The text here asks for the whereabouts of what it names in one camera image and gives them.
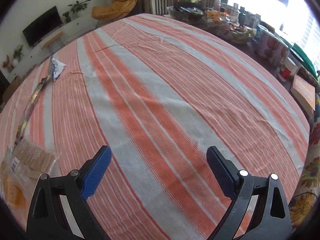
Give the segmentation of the grey pyramid snack packet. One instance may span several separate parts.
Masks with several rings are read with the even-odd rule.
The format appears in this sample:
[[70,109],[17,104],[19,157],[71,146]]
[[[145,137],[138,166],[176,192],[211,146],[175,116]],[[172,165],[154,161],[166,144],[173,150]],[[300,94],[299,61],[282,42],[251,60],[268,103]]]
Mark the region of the grey pyramid snack packet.
[[48,69],[48,75],[55,82],[60,77],[62,72],[64,71],[66,64],[60,62],[59,60],[51,57]]

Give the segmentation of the white round vase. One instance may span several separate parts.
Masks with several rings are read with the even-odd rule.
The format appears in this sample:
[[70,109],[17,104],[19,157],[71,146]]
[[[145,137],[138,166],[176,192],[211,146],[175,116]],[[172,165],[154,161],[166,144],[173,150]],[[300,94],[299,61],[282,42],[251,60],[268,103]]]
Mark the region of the white round vase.
[[12,65],[13,65],[14,67],[16,67],[16,66],[18,65],[18,63],[19,63],[19,60],[18,60],[18,59],[13,59]]

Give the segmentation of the orange rocking lounge chair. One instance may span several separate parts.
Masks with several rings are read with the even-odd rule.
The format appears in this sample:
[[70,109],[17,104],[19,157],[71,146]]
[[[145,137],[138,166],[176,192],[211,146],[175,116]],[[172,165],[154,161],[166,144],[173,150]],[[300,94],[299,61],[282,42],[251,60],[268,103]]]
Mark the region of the orange rocking lounge chair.
[[93,7],[91,15],[95,20],[104,22],[119,20],[127,16],[136,6],[138,0],[113,0],[108,7]]

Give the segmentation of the small wooden bench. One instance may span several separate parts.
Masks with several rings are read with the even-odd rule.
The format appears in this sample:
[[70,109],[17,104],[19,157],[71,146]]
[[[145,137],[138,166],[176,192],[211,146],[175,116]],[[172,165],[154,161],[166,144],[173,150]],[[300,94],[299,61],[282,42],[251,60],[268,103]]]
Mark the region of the small wooden bench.
[[48,49],[50,54],[53,55],[54,51],[53,51],[52,44],[54,42],[57,42],[57,44],[60,46],[60,48],[63,48],[65,46],[65,44],[62,40],[63,35],[64,35],[63,31],[57,31],[55,33],[52,33],[51,35],[49,35],[43,41],[40,42],[41,49],[42,50]]

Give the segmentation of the cluttered side table items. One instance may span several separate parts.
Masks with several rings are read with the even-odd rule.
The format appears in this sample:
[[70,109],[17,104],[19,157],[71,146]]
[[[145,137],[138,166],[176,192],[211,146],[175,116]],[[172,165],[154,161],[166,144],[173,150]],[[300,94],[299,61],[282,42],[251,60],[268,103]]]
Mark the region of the cluttered side table items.
[[210,33],[232,44],[256,42],[255,52],[280,69],[279,80],[293,81],[290,91],[304,111],[308,115],[315,113],[319,106],[317,73],[297,44],[285,40],[284,36],[261,22],[259,15],[249,14],[243,7],[229,7],[215,0],[212,8],[206,8],[202,2],[180,0],[167,7],[167,13],[177,21],[202,22]]

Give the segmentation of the long silver snack packet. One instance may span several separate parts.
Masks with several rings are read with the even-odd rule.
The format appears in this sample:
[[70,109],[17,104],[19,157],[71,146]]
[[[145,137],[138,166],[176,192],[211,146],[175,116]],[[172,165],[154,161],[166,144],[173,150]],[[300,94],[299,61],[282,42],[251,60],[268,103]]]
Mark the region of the long silver snack packet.
[[17,129],[17,133],[16,133],[16,139],[14,142],[14,147],[17,146],[17,144],[23,139],[24,137],[24,133],[25,133],[25,129],[26,126],[29,122],[29,119],[31,117],[31,114],[35,108],[35,105],[37,103],[37,99],[39,97],[39,94],[41,92],[41,90],[43,89],[46,81],[47,81],[48,77],[44,77],[41,79],[41,81],[37,84],[36,88],[34,89],[24,111],[22,114],[22,117],[20,119],[20,123]]

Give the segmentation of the black flat television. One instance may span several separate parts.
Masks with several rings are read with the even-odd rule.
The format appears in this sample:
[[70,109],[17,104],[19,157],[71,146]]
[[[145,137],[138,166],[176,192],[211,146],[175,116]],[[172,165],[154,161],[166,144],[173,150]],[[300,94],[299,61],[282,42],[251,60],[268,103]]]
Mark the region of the black flat television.
[[23,35],[29,47],[37,45],[49,32],[62,25],[57,7],[54,6],[29,24],[23,31]]

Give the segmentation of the large potted green plant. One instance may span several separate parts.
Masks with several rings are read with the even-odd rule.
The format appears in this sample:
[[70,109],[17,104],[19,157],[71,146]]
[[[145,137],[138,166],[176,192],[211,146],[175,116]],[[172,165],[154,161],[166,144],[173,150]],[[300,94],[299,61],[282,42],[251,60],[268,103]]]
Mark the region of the large potted green plant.
[[91,0],[76,1],[75,3],[69,4],[68,7],[74,16],[80,17],[83,15],[90,2]]

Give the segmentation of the white tv cabinet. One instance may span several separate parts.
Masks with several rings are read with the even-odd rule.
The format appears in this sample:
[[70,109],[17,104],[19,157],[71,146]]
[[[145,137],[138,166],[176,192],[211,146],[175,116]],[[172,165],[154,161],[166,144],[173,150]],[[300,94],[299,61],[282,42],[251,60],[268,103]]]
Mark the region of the white tv cabinet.
[[65,45],[95,29],[95,22],[91,14],[85,14],[63,25],[40,41],[29,52],[25,53],[21,61],[9,73],[4,73],[8,82],[17,76],[23,78],[34,65],[46,61]]

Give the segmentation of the striped orange grey tablecloth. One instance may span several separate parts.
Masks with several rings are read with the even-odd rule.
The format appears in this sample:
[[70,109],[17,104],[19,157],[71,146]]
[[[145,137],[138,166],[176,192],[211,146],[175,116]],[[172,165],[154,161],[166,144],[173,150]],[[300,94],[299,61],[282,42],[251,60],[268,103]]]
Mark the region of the striped orange grey tablecloth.
[[[51,57],[66,64],[55,82]],[[109,239],[209,239],[231,204],[207,163],[211,146],[253,176],[275,173],[289,207],[305,165],[309,122],[289,87],[242,51],[191,25],[140,14],[91,31],[51,57],[1,112],[1,162],[14,149],[34,89],[48,77],[23,139],[56,154],[52,178],[110,147],[111,162],[87,199]],[[9,207],[1,182],[2,239],[29,239],[38,179],[17,178],[25,212]]]

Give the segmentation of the red flowers in vase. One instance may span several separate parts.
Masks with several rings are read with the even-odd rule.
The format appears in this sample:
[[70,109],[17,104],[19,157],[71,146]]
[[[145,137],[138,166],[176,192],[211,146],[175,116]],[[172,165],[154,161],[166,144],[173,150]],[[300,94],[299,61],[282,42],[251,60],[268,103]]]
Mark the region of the red flowers in vase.
[[11,73],[14,69],[14,66],[12,65],[12,62],[10,61],[9,55],[6,56],[6,59],[2,63],[2,67],[8,72]]

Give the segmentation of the bagged sliced bread loaf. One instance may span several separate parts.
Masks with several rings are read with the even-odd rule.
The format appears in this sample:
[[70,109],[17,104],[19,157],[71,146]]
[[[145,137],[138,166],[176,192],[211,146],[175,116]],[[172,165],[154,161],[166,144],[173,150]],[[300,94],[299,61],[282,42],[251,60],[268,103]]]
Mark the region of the bagged sliced bread loaf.
[[1,162],[1,182],[5,202],[12,210],[25,212],[27,205],[20,183],[5,161]]

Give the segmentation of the floral patterned sofa cover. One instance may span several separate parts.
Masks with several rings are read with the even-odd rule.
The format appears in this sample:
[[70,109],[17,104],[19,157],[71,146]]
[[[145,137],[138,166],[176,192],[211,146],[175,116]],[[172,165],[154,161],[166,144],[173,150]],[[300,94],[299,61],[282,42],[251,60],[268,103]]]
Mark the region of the floral patterned sofa cover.
[[316,102],[314,122],[308,152],[296,191],[289,203],[291,225],[295,229],[306,219],[319,198],[319,102]]

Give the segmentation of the brown cardboard box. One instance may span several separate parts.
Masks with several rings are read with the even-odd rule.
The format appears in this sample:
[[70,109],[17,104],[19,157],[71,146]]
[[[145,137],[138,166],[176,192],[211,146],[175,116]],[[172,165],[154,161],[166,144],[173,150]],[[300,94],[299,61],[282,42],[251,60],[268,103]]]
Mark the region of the brown cardboard box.
[[4,91],[4,94],[2,96],[2,100],[4,103],[7,103],[9,101],[9,99],[12,97],[12,95],[18,89],[21,83],[22,79],[19,76],[16,76],[14,80],[10,83],[8,88]]

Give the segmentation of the clear bag brown biscuits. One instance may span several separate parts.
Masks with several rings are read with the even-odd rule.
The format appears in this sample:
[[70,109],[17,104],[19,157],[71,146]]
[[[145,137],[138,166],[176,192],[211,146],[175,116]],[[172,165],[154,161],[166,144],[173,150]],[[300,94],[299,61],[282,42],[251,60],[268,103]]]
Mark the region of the clear bag brown biscuits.
[[14,149],[7,149],[2,167],[27,183],[30,179],[38,179],[43,173],[50,174],[56,161],[54,152],[22,139]]

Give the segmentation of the small potted plant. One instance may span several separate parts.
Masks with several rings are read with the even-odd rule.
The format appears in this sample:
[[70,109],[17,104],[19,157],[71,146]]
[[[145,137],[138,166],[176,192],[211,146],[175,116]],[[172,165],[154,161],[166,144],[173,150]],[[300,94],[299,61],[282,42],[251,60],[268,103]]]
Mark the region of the small potted plant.
[[71,17],[70,17],[70,12],[69,11],[64,12],[62,16],[65,18],[65,22],[66,23],[71,22]]

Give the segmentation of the green plant glass vase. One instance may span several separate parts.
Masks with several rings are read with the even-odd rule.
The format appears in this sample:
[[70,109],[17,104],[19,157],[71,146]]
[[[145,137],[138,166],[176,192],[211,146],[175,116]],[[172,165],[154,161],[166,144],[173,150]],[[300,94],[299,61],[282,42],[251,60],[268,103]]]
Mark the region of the green plant glass vase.
[[22,57],[23,57],[23,45],[18,45],[15,49],[14,49],[14,53],[13,53],[13,59],[17,60],[18,62],[21,61]]

